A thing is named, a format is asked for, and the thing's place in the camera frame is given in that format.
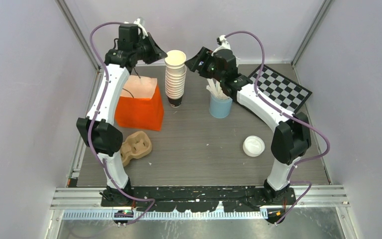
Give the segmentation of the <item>stack of paper cups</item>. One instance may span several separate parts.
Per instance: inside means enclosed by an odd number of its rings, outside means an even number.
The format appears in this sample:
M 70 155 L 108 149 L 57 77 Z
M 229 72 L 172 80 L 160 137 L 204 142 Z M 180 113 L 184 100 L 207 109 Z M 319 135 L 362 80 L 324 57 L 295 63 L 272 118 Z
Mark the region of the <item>stack of paper cups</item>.
M 165 93 L 173 108 L 182 103 L 187 73 L 185 61 L 186 55 L 180 50 L 170 50 L 165 58 Z

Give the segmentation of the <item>stack of white lids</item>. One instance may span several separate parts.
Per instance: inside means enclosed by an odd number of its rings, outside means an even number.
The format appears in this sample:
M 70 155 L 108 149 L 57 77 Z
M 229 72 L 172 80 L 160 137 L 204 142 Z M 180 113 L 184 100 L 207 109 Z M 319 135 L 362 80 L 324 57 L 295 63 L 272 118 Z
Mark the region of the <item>stack of white lids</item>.
M 257 157 L 265 151 L 266 147 L 264 141 L 261 138 L 255 135 L 250 135 L 245 138 L 242 148 L 247 156 Z

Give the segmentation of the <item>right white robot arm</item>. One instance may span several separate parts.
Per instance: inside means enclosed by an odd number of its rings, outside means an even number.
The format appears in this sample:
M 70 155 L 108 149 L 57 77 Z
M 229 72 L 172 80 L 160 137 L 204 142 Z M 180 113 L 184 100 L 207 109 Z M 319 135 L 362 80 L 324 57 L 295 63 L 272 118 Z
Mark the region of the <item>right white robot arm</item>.
M 193 58 L 185 61 L 185 65 L 201 77 L 219 82 L 225 95 L 258 116 L 274 133 L 271 152 L 275 160 L 261 195 L 265 202 L 277 204 L 289 188 L 293 167 L 311 147 L 307 115 L 293 115 L 262 96 L 257 84 L 238 72 L 237 59 L 230 49 L 211 51 L 202 47 Z

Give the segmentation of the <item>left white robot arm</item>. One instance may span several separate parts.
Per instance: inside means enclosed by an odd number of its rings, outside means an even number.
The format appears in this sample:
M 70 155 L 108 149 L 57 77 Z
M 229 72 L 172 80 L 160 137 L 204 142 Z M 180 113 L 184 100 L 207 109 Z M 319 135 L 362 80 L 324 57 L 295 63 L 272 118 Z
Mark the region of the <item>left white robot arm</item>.
M 109 49 L 105 57 L 101 57 L 94 44 L 94 34 L 107 25 L 118 25 L 118 38 L 116 46 Z M 115 109 L 137 62 L 152 64 L 166 58 L 167 54 L 145 29 L 142 18 L 133 23 L 103 23 L 91 31 L 89 40 L 101 64 L 103 79 L 91 108 L 84 118 L 77 119 L 76 127 L 106 175 L 103 198 L 127 206 L 139 199 L 133 196 L 130 179 L 122 165 L 120 149 L 123 134 L 114 126 Z

